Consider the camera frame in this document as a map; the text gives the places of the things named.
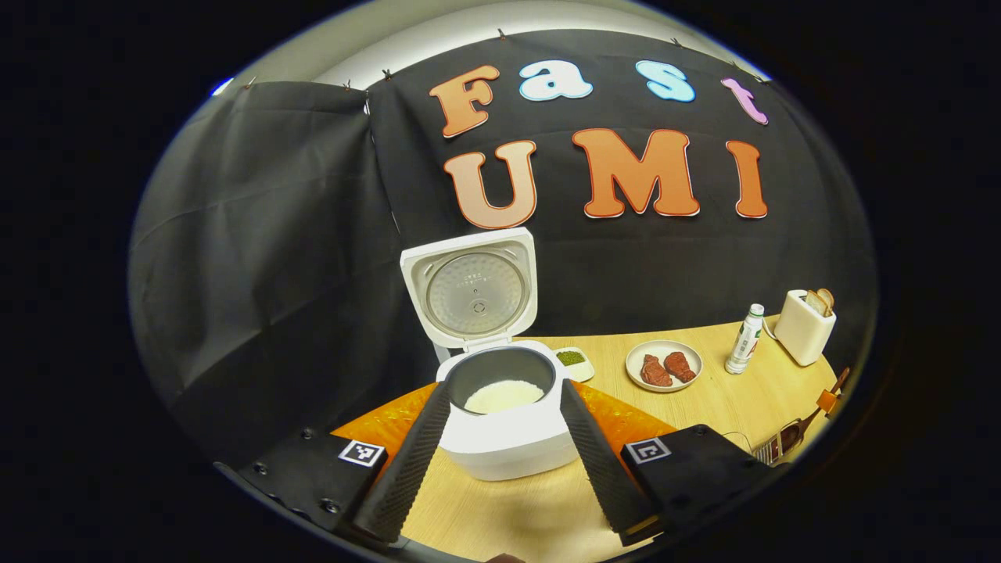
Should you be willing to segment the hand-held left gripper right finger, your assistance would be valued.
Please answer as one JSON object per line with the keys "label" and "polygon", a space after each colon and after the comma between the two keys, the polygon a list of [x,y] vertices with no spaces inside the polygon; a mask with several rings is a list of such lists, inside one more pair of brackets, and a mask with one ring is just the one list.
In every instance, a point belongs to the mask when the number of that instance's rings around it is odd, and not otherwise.
{"label": "hand-held left gripper right finger", "polygon": [[622,545],[673,545],[707,530],[783,473],[708,425],[675,429],[573,380],[561,413],[598,505]]}

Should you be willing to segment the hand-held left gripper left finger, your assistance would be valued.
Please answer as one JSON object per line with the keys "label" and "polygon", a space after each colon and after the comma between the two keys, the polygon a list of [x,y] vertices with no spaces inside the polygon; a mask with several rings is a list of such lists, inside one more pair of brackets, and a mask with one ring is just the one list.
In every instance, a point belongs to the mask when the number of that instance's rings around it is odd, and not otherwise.
{"label": "hand-held left gripper left finger", "polygon": [[453,406],[450,387],[445,381],[421,388],[425,402],[398,446],[302,427],[245,464],[215,468],[300,526],[389,546],[400,538],[439,448]]}

